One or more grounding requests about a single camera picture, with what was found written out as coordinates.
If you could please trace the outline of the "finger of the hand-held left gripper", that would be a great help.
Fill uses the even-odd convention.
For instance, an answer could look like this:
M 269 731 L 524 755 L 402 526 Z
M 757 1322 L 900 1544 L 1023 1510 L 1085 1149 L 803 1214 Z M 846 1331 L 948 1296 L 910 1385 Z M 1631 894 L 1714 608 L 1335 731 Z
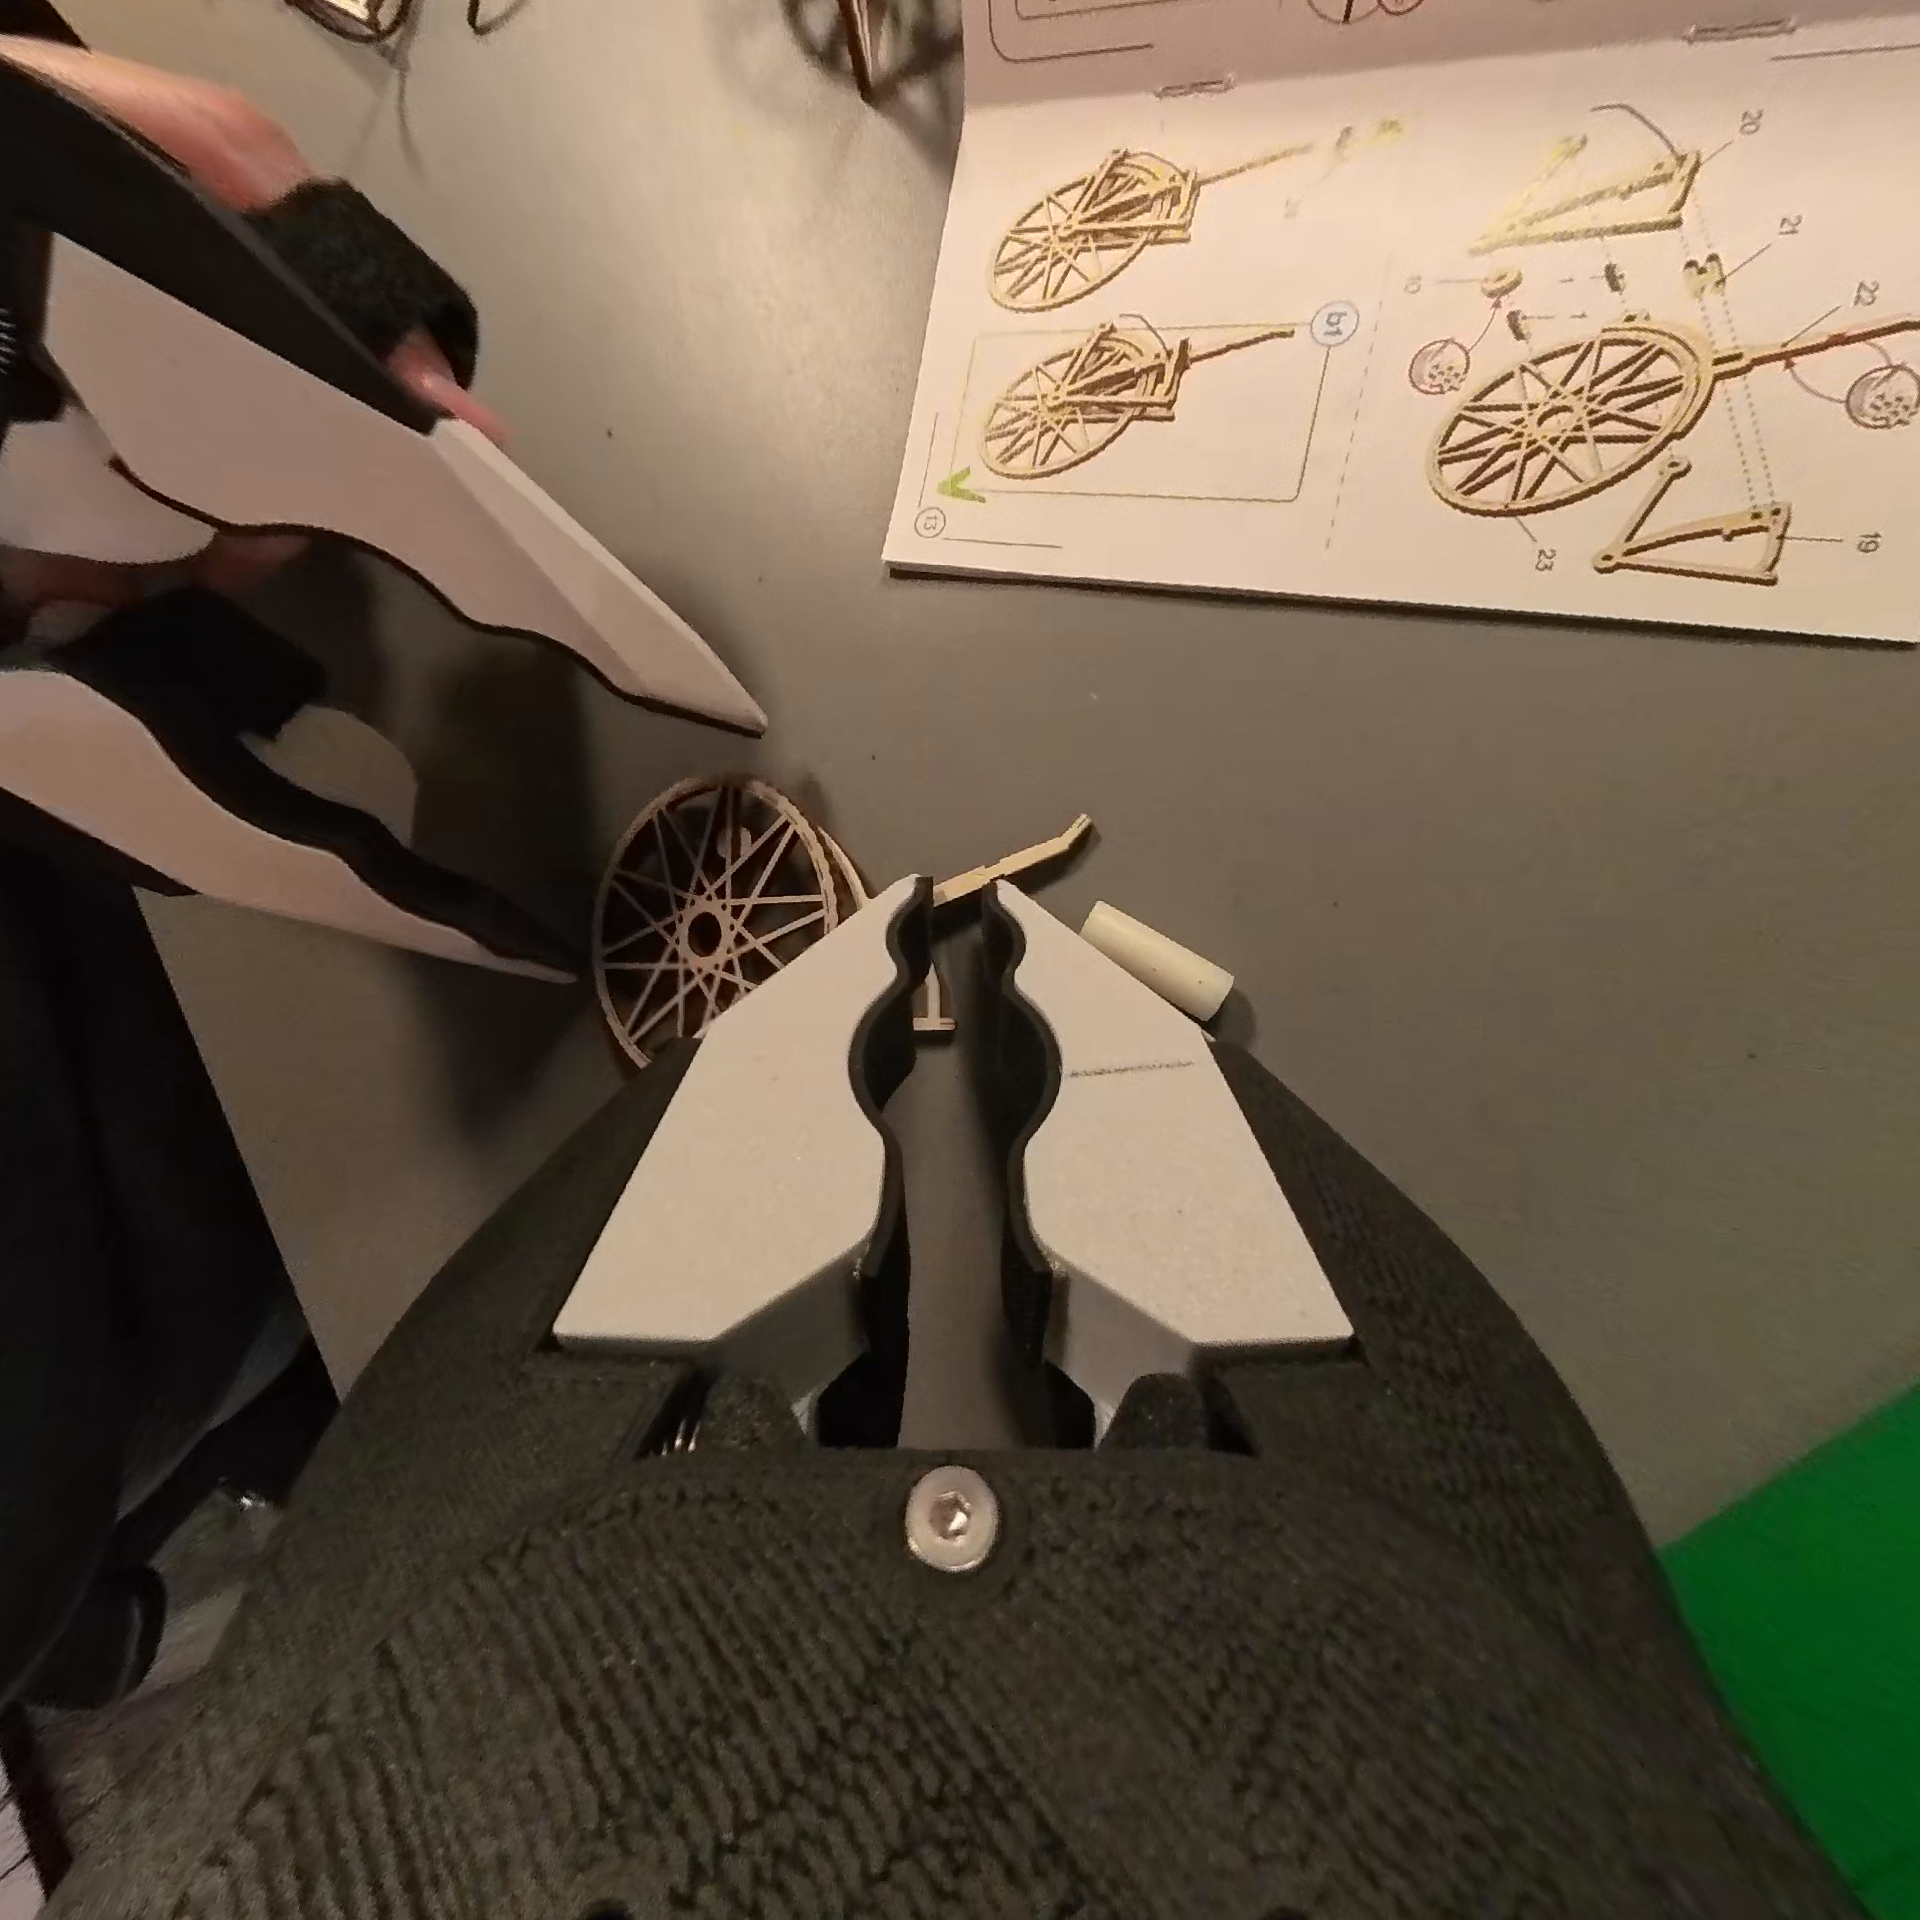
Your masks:
M 39 343 L 68 408 L 6 439 L 3 547 L 159 567 L 203 549 L 203 522 L 332 532 L 626 699 L 766 731 L 732 668 L 469 419 L 394 422 L 73 242 Z
M 3 670 L 0 772 L 13 801 L 161 893 L 532 982 L 567 983 L 587 967 L 555 930 L 420 860 L 374 814 L 68 670 Z

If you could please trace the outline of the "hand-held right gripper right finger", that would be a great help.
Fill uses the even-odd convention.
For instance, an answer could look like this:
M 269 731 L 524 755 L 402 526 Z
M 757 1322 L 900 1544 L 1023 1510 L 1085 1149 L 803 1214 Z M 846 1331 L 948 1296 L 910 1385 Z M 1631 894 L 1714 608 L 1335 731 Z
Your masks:
M 1016 1356 L 1088 1422 L 1137 1379 L 1344 1356 L 1351 1313 L 1211 1038 L 1014 882 L 982 935 Z

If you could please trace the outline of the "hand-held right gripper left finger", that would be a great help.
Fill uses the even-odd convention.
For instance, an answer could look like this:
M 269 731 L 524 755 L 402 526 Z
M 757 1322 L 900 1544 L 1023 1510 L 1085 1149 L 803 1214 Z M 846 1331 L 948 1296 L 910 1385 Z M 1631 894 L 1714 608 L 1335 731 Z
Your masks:
M 887 1102 L 914 1070 L 932 880 L 906 875 L 688 1053 L 554 1322 L 567 1356 L 744 1374 L 804 1427 L 900 1427 L 906 1198 Z

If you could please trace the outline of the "person's left hand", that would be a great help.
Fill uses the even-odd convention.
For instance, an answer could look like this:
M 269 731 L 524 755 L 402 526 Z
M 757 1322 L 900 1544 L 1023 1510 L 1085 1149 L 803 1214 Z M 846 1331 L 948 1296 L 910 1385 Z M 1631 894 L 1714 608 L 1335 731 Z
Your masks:
M 247 221 L 400 386 L 506 442 L 498 419 L 471 401 L 478 321 L 469 292 L 243 95 L 43 39 L 0 46 L 3 62 L 90 104 Z

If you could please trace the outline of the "white wax stick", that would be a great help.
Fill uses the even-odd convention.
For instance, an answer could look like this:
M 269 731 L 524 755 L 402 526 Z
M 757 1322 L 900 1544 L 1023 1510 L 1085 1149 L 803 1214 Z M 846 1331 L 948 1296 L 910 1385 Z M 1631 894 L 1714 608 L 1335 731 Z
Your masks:
M 1236 992 L 1234 973 L 1175 944 L 1152 924 L 1137 924 L 1106 898 L 1088 904 L 1083 942 L 1099 949 L 1116 967 L 1134 976 L 1142 990 L 1175 1004 L 1186 1021 L 1215 1021 L 1230 998 Z

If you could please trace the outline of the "person's dark clothing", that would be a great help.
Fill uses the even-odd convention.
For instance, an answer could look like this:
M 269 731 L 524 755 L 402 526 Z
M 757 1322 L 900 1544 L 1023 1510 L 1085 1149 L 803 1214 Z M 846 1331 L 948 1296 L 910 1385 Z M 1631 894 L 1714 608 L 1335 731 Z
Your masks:
M 33 1713 L 138 1694 L 161 1547 L 284 1506 L 336 1391 L 124 882 L 0 871 L 3 1918 L 66 1868 Z

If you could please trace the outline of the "green mat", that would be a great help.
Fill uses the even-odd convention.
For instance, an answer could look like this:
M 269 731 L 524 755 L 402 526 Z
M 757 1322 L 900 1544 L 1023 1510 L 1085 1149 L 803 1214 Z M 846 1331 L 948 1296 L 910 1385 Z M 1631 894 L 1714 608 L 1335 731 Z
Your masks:
M 1662 1549 L 1753 1755 L 1857 1905 L 1920 1911 L 1920 1397 Z

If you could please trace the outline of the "paper instruction booklet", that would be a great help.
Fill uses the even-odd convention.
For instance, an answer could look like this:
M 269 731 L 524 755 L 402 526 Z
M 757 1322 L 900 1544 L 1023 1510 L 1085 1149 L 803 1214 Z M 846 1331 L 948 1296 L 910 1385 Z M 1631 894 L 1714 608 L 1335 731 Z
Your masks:
M 1914 3 L 964 3 L 890 572 L 1914 648 Z

